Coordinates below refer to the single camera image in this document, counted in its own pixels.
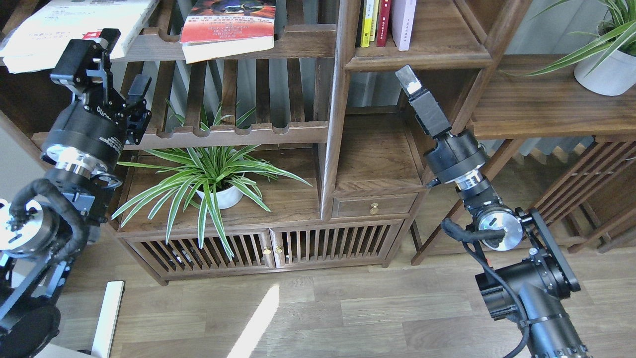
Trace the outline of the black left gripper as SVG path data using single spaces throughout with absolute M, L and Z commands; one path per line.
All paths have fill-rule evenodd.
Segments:
M 125 144 L 140 143 L 152 117 L 145 99 L 152 78 L 136 75 L 126 98 L 113 87 L 109 55 L 120 36 L 119 29 L 104 28 L 98 38 L 71 39 L 52 70 L 52 81 L 69 88 L 73 99 L 42 145 L 51 165 L 112 173 Z

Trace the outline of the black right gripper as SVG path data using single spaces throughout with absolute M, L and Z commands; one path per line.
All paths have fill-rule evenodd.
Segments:
M 396 77 L 415 109 L 416 120 L 425 134 L 435 140 L 434 149 L 423 154 L 435 177 L 440 182 L 448 183 L 481 168 L 486 161 L 484 149 L 468 130 L 458 135 L 452 134 L 452 125 L 432 93 L 423 89 L 413 68 L 405 65 L 396 71 Z

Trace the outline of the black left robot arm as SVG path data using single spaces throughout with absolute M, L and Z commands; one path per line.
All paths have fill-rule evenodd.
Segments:
M 56 306 L 76 258 L 100 224 L 126 144 L 139 144 L 152 118 L 150 77 L 136 75 L 126 98 L 113 87 L 110 53 L 120 31 L 71 39 L 51 80 L 73 92 L 48 134 L 42 159 L 53 165 L 1 206 L 1 356 L 31 358 L 59 333 Z

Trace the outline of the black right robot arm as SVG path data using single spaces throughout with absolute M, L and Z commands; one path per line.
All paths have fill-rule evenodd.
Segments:
M 527 348 L 534 358 L 590 357 L 561 303 L 581 286 L 541 215 L 502 202 L 480 172 L 486 162 L 483 147 L 468 130 L 452 134 L 438 102 L 411 66 L 400 68 L 396 77 L 418 124 L 435 141 L 424 155 L 434 175 L 427 187 L 454 183 L 471 214 L 466 228 L 449 218 L 441 227 L 482 266 L 476 281 L 491 317 L 515 322 L 522 333 L 507 356 Z

